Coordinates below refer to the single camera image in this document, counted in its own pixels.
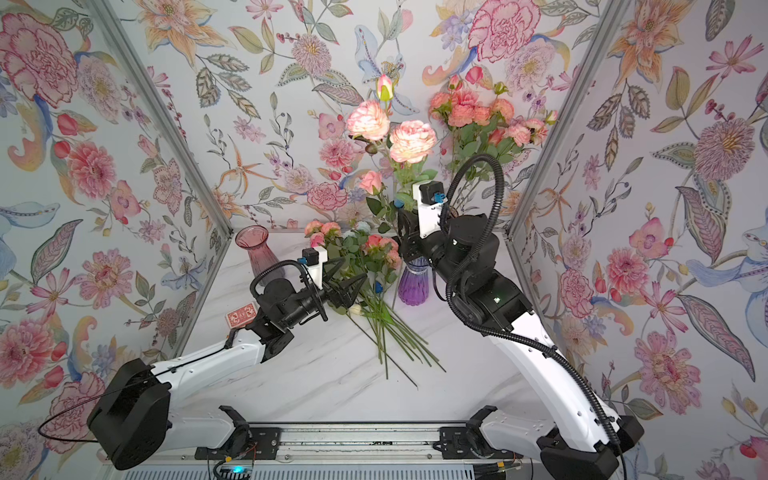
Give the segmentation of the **smoky pink glass vase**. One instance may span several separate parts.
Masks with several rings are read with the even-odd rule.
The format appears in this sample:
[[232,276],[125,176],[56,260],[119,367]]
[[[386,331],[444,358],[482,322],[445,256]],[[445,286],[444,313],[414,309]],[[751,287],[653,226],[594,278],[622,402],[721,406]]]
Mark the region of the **smoky pink glass vase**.
[[251,225],[241,229],[235,236],[236,245],[243,249],[248,257],[255,277],[278,262],[268,245],[269,231],[261,225]]

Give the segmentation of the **large pink rose stem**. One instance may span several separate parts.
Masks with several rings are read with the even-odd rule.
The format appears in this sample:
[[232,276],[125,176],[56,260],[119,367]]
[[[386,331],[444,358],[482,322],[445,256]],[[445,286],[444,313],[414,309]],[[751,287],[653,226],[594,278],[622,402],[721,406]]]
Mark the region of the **large pink rose stem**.
[[395,230],[395,206],[386,191],[387,187],[381,174],[378,171],[368,171],[361,177],[359,187],[366,193],[365,203],[377,232],[392,233]]

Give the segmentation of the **pale pink carnation stem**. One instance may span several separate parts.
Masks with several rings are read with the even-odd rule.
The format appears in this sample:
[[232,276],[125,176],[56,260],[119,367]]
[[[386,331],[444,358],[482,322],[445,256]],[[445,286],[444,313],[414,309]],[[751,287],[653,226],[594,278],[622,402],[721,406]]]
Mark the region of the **pale pink carnation stem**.
[[393,190],[390,199],[397,208],[414,210],[412,187],[432,181],[437,171],[425,166],[437,145],[433,127],[421,120],[392,122],[387,109],[394,102],[394,84],[381,75],[376,79],[372,100],[358,105],[346,120],[346,129],[354,140],[361,140],[370,154],[380,154],[392,169]]

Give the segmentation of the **pink rose cluster stem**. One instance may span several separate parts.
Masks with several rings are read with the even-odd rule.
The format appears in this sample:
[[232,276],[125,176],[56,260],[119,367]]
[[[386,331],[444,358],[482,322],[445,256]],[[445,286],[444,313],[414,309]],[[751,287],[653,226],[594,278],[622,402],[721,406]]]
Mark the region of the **pink rose cluster stem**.
[[500,114],[491,104],[483,103],[459,75],[452,75],[433,95],[429,113],[445,129],[439,151],[446,178],[454,177],[467,156],[488,149],[492,154],[499,152],[503,132],[498,127],[504,126]]

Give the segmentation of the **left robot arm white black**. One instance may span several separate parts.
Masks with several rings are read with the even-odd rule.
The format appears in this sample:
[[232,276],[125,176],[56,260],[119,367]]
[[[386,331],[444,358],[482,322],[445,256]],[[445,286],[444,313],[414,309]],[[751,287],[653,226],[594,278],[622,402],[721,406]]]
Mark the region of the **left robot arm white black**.
[[276,266],[296,268],[302,289],[286,278],[261,287],[256,277],[249,286],[258,306],[255,318],[231,328],[223,341],[154,365],[132,360],[118,370],[87,419],[116,470],[132,469],[163,451],[203,448],[236,458],[259,446],[250,423],[231,406],[216,404],[200,417],[184,416],[180,409],[198,392],[280,354],[293,340],[293,328],[325,318],[327,306],[351,307],[367,279],[359,274],[335,280],[338,259],[330,267],[304,260]]

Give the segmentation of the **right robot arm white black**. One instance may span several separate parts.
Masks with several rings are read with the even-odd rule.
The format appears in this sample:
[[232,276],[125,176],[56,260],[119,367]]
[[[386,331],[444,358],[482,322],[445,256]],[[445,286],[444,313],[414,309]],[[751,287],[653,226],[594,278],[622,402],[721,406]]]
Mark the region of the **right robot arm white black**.
[[450,311],[513,361],[548,412],[532,420],[486,406],[466,424],[470,445],[481,456],[510,451],[537,460],[554,479],[627,478],[625,455],[643,427],[601,400],[559,352],[531,302],[497,270],[499,239],[481,237],[487,223],[484,215],[461,216],[422,234],[416,214],[397,213],[403,259],[427,261],[445,283]]

